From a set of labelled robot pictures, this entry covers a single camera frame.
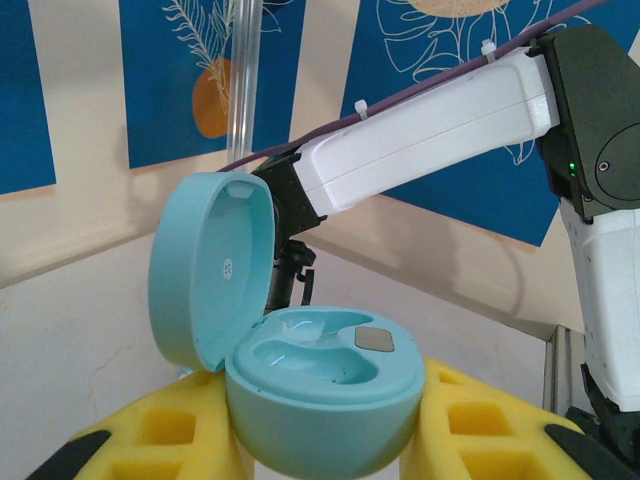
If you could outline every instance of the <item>earbud case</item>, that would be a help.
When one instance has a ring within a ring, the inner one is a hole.
[[[303,479],[371,474],[411,438],[422,356],[409,332],[373,313],[306,306],[264,316],[274,232],[260,178],[185,178],[152,247],[155,341],[175,364],[225,370],[234,432],[264,465]]]

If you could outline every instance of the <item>black bracket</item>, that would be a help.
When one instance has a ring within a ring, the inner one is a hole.
[[[601,27],[545,34],[544,55],[560,124],[538,139],[553,193],[585,222],[640,208],[640,67]]]
[[[327,217],[318,217],[293,167],[300,154],[287,152],[269,158],[252,173],[262,178],[271,191],[276,217],[278,258],[291,237],[317,227]]]
[[[313,291],[314,271],[313,266],[316,254],[304,243],[298,240],[289,240],[283,247],[280,255],[273,263],[271,274],[271,287],[269,298],[265,308],[265,314],[281,308],[287,308],[291,304],[293,284],[296,279],[304,283],[302,305],[311,303]]]

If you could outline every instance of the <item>metal frame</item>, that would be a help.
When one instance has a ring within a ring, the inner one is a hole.
[[[582,363],[584,335],[558,325],[547,343],[542,396],[545,410],[565,416],[574,406],[593,413],[582,384]]]

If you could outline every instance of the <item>white table surface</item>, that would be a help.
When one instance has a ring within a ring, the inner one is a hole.
[[[149,326],[151,242],[145,237],[0,290],[2,480],[24,479],[78,430],[178,378]],[[314,304],[385,315],[410,330],[425,355],[541,405],[543,341],[316,253]],[[257,467],[258,480],[282,478]],[[395,478],[395,463],[371,477]]]

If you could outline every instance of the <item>leaf line drawing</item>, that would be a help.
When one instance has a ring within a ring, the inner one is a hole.
[[[226,114],[229,108],[229,85],[224,68],[224,54],[233,32],[233,16],[236,0],[212,0],[211,13],[205,11],[200,0],[170,0],[162,7],[166,19],[178,23],[172,31],[178,40],[187,43],[190,53],[197,57],[196,66],[209,72],[209,81],[215,81],[220,96],[220,106]],[[293,0],[263,2],[263,17],[269,19],[261,33],[281,32],[278,19],[271,11],[292,3]]]
[[[410,72],[413,81],[417,83],[434,73],[471,60],[474,57],[472,47],[477,44],[476,49],[479,50],[480,27],[483,28],[481,39],[490,39],[500,45],[548,18],[553,4],[554,0],[510,0],[480,15],[444,18],[416,10],[411,0],[376,0],[376,15],[390,64],[398,73]],[[526,6],[531,7],[528,20],[521,28],[516,29],[510,12],[513,8]],[[385,25],[385,20],[389,18],[392,21]],[[398,23],[393,20],[399,20],[402,27],[397,28]],[[573,20],[590,23],[582,16],[576,16]],[[556,29],[566,27],[567,24],[563,24]],[[406,52],[412,46],[407,42],[413,44],[416,52],[409,61]],[[518,166],[533,155],[534,146],[534,142],[529,141],[505,146],[503,150],[510,156],[513,164]]]

